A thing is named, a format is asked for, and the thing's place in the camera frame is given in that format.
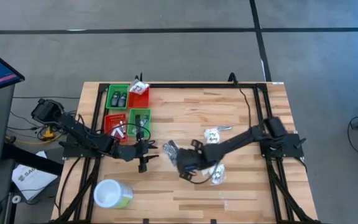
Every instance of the green plastic bin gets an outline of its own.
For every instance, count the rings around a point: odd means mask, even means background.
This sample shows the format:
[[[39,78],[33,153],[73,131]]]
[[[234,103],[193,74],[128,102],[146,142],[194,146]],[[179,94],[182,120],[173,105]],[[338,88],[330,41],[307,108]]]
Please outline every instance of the green plastic bin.
[[[110,109],[110,110],[126,110],[127,106],[128,106],[128,97],[129,97],[128,89],[129,89],[128,84],[110,85],[109,91],[107,93],[107,98],[106,98],[106,108]],[[115,91],[120,92],[120,97],[121,97],[122,93],[127,93],[127,100],[125,102],[125,107],[119,108],[119,107],[111,106],[111,97],[113,96]]]
[[[150,132],[151,130],[151,121],[152,121],[152,111],[150,109],[138,109],[138,108],[134,108],[134,109],[130,109],[129,110],[129,123],[131,124],[135,124],[135,116],[136,115],[140,115],[140,119],[143,120],[145,119],[145,115],[149,116],[149,120],[146,122],[146,124],[144,125],[145,128],[147,128]],[[136,134],[134,134],[132,132],[132,129],[135,128],[136,126],[128,124],[128,136],[136,136]],[[149,132],[147,132],[146,130],[144,131],[144,137],[148,138]]]

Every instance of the wooden table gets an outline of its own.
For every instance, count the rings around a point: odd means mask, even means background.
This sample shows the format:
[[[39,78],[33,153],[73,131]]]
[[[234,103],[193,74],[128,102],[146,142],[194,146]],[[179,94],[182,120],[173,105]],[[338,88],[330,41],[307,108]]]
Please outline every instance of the wooden table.
[[[98,82],[86,82],[83,86],[78,113],[84,117],[87,126],[91,126],[98,85]],[[288,131],[294,131],[285,86],[282,83],[267,83],[267,87],[273,115],[280,117]],[[258,119],[254,94],[246,88],[243,92],[250,103],[251,123],[255,125]],[[262,93],[260,98],[266,117]],[[98,129],[103,120],[103,107],[104,103],[100,109]],[[218,125],[234,126],[230,131],[221,132],[221,141],[247,130],[247,105],[238,89],[152,88],[150,109],[152,139],[158,146],[158,149],[150,150],[150,154],[159,154],[160,157],[151,160],[147,164],[148,171],[143,174],[137,172],[137,159],[124,162],[104,157],[98,181],[116,179],[131,186],[134,200],[127,209],[121,210],[99,208],[95,204],[92,223],[141,223],[143,218],[149,218],[151,223],[209,223],[210,219],[217,219],[218,223],[275,223],[266,163],[260,155],[259,144],[250,144],[224,157],[221,163],[226,168],[226,180],[221,185],[193,185],[180,179],[162,149],[162,145],[171,139],[183,148],[189,148],[192,139],[205,142],[204,129]],[[65,161],[62,180],[74,161],[75,158]],[[68,179],[62,211],[78,192],[83,161],[81,159],[77,163]],[[294,159],[285,159],[284,167],[290,193],[306,214],[317,219],[305,168]],[[62,184],[63,181],[60,182],[58,195]],[[279,199],[282,216],[286,219],[281,194]],[[81,218],[85,217],[87,201],[88,195],[85,195]],[[54,208],[52,218],[57,217],[58,212]]]

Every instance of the concrete floor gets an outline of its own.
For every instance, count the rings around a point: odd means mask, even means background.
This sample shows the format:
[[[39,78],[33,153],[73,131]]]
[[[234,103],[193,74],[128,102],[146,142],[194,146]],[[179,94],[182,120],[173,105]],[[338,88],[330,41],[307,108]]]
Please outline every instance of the concrete floor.
[[[356,0],[256,0],[262,28],[358,27]],[[247,0],[0,0],[0,30],[253,27]],[[358,32],[263,33],[272,81],[285,82],[319,219],[358,223],[358,154],[346,136],[358,116]],[[79,96],[84,81],[263,81],[255,33],[0,35],[0,57],[26,77],[16,96]],[[75,110],[78,100],[59,100]],[[14,100],[30,117],[37,100]],[[9,125],[28,127],[11,117]],[[352,132],[358,148],[358,132]],[[59,159],[61,150],[48,150]],[[56,188],[16,223],[46,222]]]

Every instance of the black stand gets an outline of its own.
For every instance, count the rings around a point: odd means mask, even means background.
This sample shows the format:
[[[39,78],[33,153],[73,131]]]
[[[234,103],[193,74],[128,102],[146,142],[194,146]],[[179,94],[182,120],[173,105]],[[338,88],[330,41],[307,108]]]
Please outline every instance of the black stand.
[[[63,165],[51,161],[50,159],[37,156],[31,152],[27,152],[12,144],[4,143],[1,159],[13,159],[19,164],[55,175],[60,175],[63,170]]]

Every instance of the red plastic bin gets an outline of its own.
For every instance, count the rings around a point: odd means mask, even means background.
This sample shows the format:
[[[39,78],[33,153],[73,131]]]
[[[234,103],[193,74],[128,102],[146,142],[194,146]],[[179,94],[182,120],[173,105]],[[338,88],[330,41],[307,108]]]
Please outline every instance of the red plastic bin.
[[[150,88],[147,88],[141,95],[129,92],[128,108],[148,108],[149,91]]]
[[[114,129],[115,126],[120,125],[119,123],[120,121],[127,123],[125,114],[106,115],[106,117],[104,117],[104,133],[110,134],[110,132]],[[121,142],[126,142],[128,139],[126,128],[127,127],[123,128],[125,133],[124,133],[124,138],[121,139]]]

